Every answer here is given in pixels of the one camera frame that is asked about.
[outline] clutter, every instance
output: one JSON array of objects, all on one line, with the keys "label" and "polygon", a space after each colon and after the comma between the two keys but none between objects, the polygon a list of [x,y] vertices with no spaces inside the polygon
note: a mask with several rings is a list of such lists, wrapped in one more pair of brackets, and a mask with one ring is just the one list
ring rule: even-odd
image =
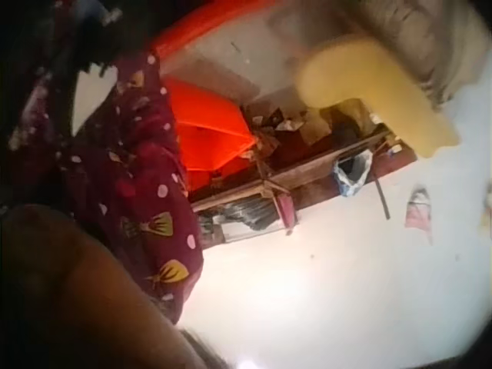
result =
[{"label": "clutter", "polygon": [[362,100],[349,98],[335,106],[338,111],[349,116],[357,123],[363,137],[370,135],[376,129],[376,124],[371,119],[371,113]]},{"label": "clutter", "polygon": [[427,189],[420,186],[416,187],[407,203],[405,227],[421,229],[427,234],[429,242],[432,244],[431,218],[431,198]]},{"label": "clutter", "polygon": [[362,151],[347,161],[337,161],[333,173],[342,196],[350,197],[364,186],[372,165],[372,152]]},{"label": "clutter", "polygon": [[321,116],[318,109],[307,110],[304,120],[306,123],[299,129],[299,133],[306,145],[312,146],[323,137],[331,134],[329,122]]},{"label": "clutter", "polygon": [[256,117],[253,117],[251,121],[253,122],[253,125],[255,127],[261,127],[261,125],[263,124],[263,116],[258,115]]},{"label": "clutter", "polygon": [[282,113],[282,110],[278,108],[268,117],[268,119],[262,124],[262,126],[275,128],[284,120],[284,113]]},{"label": "clutter", "polygon": [[304,125],[304,122],[301,120],[286,119],[275,128],[275,131],[295,132],[300,127],[302,127],[303,125]]},{"label": "clutter", "polygon": [[224,205],[222,214],[229,221],[240,221],[254,231],[262,231],[279,219],[271,199],[251,196]]}]

